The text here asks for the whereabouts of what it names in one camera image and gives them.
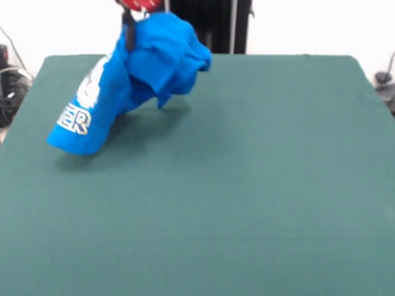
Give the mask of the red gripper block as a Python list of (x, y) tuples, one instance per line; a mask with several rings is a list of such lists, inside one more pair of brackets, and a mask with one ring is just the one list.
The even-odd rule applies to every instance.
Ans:
[(115, 0), (117, 5), (123, 9), (122, 26), (125, 29), (127, 50), (133, 50), (135, 46), (135, 19), (131, 11), (135, 12), (157, 12), (164, 10), (162, 0)]

